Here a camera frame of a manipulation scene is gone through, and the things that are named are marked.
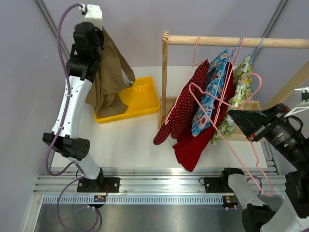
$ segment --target dark red fabric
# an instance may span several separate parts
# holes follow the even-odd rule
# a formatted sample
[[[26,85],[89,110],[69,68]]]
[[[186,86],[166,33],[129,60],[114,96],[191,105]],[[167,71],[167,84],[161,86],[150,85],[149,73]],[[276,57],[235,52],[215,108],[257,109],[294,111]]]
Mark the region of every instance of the dark red fabric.
[[[195,83],[204,89],[208,67],[209,63],[206,60],[200,66],[198,66],[191,80],[183,88],[178,98],[177,104],[169,116],[169,123],[167,125],[163,125],[154,138],[155,145],[163,143],[168,138],[169,134],[172,138],[176,139],[187,126],[192,124],[192,120],[198,105],[189,92],[189,84]],[[202,94],[199,92],[199,90],[194,87],[192,88],[192,91],[197,99],[200,100]]]
[[[227,73],[232,71],[232,65],[228,63],[226,66]],[[233,73],[230,80],[227,83],[225,102],[228,102],[235,94],[233,86]],[[219,101],[215,103],[215,109],[212,113],[211,119],[214,120],[218,111]],[[224,118],[227,110],[227,105],[222,104],[216,126],[220,124]],[[215,128],[211,125],[207,129],[203,130],[198,136],[194,137],[191,133],[191,125],[188,125],[177,138],[177,144],[173,146],[175,149],[175,155],[178,163],[180,163],[186,170],[192,172],[197,165],[197,162],[201,156],[202,151],[215,133]]]

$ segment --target yellow plastic tray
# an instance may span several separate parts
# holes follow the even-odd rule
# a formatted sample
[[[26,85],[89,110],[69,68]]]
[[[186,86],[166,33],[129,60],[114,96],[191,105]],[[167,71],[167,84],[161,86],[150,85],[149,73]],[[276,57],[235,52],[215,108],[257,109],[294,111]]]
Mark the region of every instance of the yellow plastic tray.
[[[159,111],[160,102],[155,90],[155,83],[150,76],[136,79],[133,86],[119,92],[120,99],[128,106],[125,113],[111,117],[98,118],[94,112],[95,121],[106,123],[121,119],[149,115]]]

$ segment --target wooden rod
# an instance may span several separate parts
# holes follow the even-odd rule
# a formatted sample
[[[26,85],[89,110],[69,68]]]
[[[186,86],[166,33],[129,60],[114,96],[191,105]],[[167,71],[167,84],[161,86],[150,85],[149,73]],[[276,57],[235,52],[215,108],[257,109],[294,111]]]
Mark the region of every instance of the wooden rod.
[[[168,49],[169,49],[169,31],[163,31],[162,37],[162,118],[165,119],[166,111],[166,85],[168,75]]]
[[[309,61],[292,77],[292,79],[282,87],[282,89],[266,104],[263,109],[273,107],[278,103],[283,103],[293,93],[297,87],[302,85],[309,79]]]
[[[258,47],[261,40],[261,38],[245,37],[242,47]],[[170,35],[168,42],[170,45],[195,45],[197,36]],[[201,36],[197,45],[235,47],[238,42],[239,37]],[[262,47],[309,49],[309,40],[265,38]]]

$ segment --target brown garment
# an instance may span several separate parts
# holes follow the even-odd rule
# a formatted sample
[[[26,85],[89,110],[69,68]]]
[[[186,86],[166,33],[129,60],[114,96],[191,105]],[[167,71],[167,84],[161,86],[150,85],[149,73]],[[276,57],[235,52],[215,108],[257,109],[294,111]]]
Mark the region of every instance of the brown garment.
[[[95,108],[98,118],[123,114],[127,110],[127,105],[123,104],[118,95],[118,92],[129,87],[123,81],[122,70],[130,81],[135,82],[133,70],[104,28],[103,35],[101,68],[85,101]]]

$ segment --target yellow floral fabric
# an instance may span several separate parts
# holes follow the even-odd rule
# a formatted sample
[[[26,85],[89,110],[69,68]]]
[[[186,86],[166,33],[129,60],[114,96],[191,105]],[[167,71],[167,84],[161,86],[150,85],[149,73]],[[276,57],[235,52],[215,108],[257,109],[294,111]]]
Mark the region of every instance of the yellow floral fabric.
[[[242,83],[240,83],[247,73],[251,73],[252,64],[249,65],[249,62],[250,56],[247,56],[245,60],[234,70],[233,84],[236,87],[236,91],[235,96],[229,100],[230,105],[237,107],[243,104],[243,102],[251,94],[251,77],[247,76],[246,79]],[[222,122],[219,124],[218,129],[223,136],[230,136],[234,132],[235,127],[236,123],[234,122],[234,120],[228,114],[226,114]],[[212,145],[216,145],[220,138],[220,134],[216,131],[215,134],[212,136],[210,143]]]

